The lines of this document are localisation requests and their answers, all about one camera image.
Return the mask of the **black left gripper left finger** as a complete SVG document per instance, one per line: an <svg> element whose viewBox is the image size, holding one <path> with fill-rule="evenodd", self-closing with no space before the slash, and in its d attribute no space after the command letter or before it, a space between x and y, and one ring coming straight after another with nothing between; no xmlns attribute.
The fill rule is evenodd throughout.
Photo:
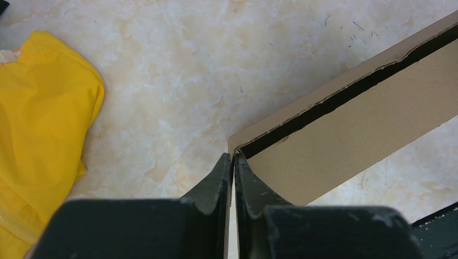
<svg viewBox="0 0 458 259"><path fill-rule="evenodd" d="M180 198L72 200L32 258L226 258L231 157Z"/></svg>

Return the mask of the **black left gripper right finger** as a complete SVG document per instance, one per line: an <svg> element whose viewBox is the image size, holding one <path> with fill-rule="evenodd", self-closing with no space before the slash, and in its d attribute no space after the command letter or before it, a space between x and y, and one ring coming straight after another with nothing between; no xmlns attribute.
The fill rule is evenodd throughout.
<svg viewBox="0 0 458 259"><path fill-rule="evenodd" d="M403 216L385 206L295 206L234 156L240 258L421 258Z"/></svg>

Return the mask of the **brown cardboard box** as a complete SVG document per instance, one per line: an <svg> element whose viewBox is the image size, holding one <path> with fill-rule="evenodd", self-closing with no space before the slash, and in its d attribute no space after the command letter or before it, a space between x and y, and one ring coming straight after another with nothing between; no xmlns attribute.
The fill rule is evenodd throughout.
<svg viewBox="0 0 458 259"><path fill-rule="evenodd" d="M457 115L457 13L232 135L228 148L295 206Z"/></svg>

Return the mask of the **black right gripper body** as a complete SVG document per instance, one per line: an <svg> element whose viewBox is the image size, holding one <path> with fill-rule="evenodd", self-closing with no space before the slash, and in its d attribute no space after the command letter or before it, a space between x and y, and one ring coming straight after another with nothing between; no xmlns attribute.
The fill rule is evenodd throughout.
<svg viewBox="0 0 458 259"><path fill-rule="evenodd" d="M422 257L457 259L457 202L412 223Z"/></svg>

